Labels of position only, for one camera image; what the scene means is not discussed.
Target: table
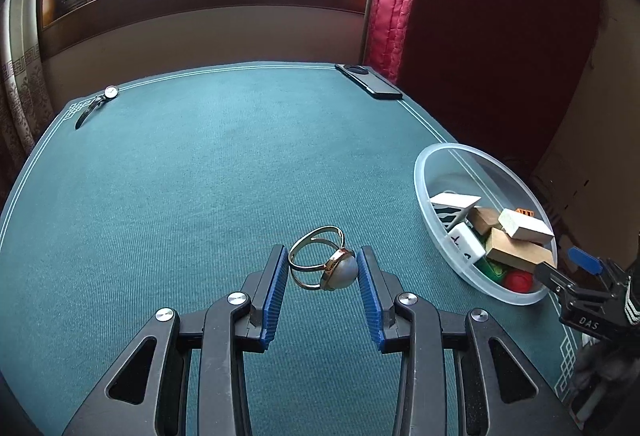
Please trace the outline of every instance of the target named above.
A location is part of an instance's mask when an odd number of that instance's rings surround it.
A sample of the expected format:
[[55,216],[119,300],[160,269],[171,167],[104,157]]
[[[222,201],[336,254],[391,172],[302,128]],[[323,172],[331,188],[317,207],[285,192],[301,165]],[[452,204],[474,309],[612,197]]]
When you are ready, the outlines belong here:
[[[331,65],[273,62],[119,87],[78,130],[90,98],[68,103],[0,218],[0,369],[45,436],[63,431],[159,307],[205,308],[274,244],[325,224],[351,247],[372,245],[383,270],[436,307],[490,311],[565,393],[575,340],[555,299],[496,301],[432,244],[414,161],[453,139],[410,98],[375,100]],[[289,280],[275,340],[245,364],[256,436],[391,432],[399,356],[376,352],[357,286],[312,293]],[[192,397],[197,367],[196,355]],[[457,434],[451,373],[447,390]],[[188,434],[195,421],[192,398]]]

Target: orange block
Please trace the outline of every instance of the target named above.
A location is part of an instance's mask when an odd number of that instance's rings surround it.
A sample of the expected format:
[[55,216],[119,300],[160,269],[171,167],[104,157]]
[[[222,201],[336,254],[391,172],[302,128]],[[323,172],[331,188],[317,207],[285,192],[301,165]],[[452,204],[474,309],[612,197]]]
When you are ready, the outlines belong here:
[[520,214],[524,214],[525,216],[531,216],[532,218],[536,217],[536,213],[528,209],[516,209],[516,212],[519,212]]

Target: blue gripper pad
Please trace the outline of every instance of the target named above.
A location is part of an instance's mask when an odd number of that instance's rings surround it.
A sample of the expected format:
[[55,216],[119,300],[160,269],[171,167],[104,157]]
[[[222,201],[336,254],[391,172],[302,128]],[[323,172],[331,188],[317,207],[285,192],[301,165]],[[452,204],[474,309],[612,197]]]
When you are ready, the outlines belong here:
[[260,333],[260,343],[266,350],[269,342],[276,336],[276,328],[278,327],[278,318],[280,317],[280,308],[282,307],[282,299],[284,298],[284,290],[287,287],[287,276],[289,275],[289,251],[282,249],[276,270],[273,273],[267,300],[262,311],[262,331]]
[[602,263],[597,257],[587,254],[578,247],[571,247],[566,253],[569,259],[587,272],[593,275],[600,275],[602,273]]
[[360,286],[360,295],[362,296],[362,305],[364,306],[364,315],[367,319],[369,334],[378,351],[382,351],[385,345],[385,334],[382,330],[382,306],[362,249],[356,254],[356,261],[358,262],[358,285]]

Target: ring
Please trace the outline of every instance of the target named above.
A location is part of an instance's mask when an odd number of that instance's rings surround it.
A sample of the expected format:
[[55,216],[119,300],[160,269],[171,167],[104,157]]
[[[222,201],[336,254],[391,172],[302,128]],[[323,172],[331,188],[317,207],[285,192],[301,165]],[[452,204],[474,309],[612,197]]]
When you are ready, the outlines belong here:
[[[318,234],[325,232],[333,232],[337,234],[340,238],[340,245],[338,246],[330,239],[316,238]],[[309,267],[297,265],[294,260],[300,249],[312,243],[322,243],[331,247],[334,250],[333,255],[322,265],[312,265]],[[307,283],[303,283],[298,279],[294,270],[297,272],[322,272],[320,283],[317,285],[308,285]],[[338,227],[329,225],[309,232],[293,244],[289,251],[289,271],[293,280],[298,286],[300,286],[300,288],[304,288],[306,290],[333,291],[338,288],[347,288],[356,280],[358,276],[358,264],[353,251],[350,251],[344,246],[344,233]]]

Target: transparent bowl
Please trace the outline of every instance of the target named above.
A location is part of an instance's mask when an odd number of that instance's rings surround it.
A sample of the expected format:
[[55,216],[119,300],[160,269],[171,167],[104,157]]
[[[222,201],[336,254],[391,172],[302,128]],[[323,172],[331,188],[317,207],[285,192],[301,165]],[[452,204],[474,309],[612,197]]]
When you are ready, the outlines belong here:
[[[534,280],[528,293],[517,293],[494,283],[456,248],[447,236],[442,222],[433,210],[430,196],[441,192],[455,192],[481,196],[481,207],[493,207],[498,211],[517,208],[536,213],[551,229],[551,223],[529,188],[513,171],[479,149],[461,143],[436,143],[424,149],[415,161],[415,193],[427,230],[451,268],[467,283],[500,301],[526,306],[545,298],[548,289]],[[545,245],[558,264],[558,250],[553,239]]]

